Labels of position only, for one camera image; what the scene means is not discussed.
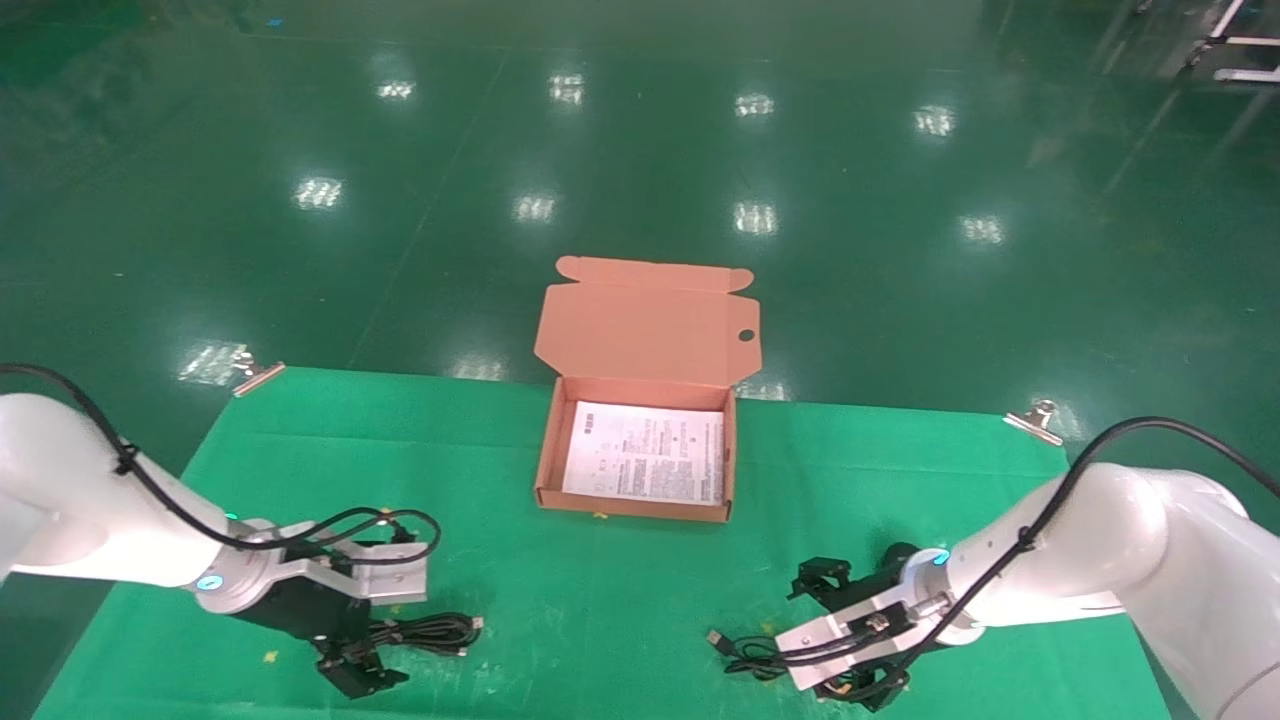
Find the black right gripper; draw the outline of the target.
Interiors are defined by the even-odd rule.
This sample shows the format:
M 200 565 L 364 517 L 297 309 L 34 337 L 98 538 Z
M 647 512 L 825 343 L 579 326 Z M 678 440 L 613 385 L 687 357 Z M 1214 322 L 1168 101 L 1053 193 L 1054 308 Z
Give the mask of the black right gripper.
M 876 571 L 859 580 L 851 578 L 851 565 L 845 560 L 809 559 L 797 566 L 796 597 L 809 597 L 822 607 L 852 606 L 899 585 L 908 561 L 920 551 L 911 543 L 893 543 Z M 826 700 L 878 712 L 896 701 L 910 679 L 909 673 L 896 667 L 851 667 L 826 680 Z

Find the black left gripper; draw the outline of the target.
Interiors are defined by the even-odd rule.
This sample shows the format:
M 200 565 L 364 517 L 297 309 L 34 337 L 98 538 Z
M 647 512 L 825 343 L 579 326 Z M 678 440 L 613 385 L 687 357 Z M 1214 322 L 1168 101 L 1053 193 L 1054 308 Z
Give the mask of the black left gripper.
M 349 597 L 311 580 L 283 580 L 234 619 L 314 644 L 317 673 L 348 700 L 361 700 L 410 680 L 387 667 L 369 641 L 369 600 Z

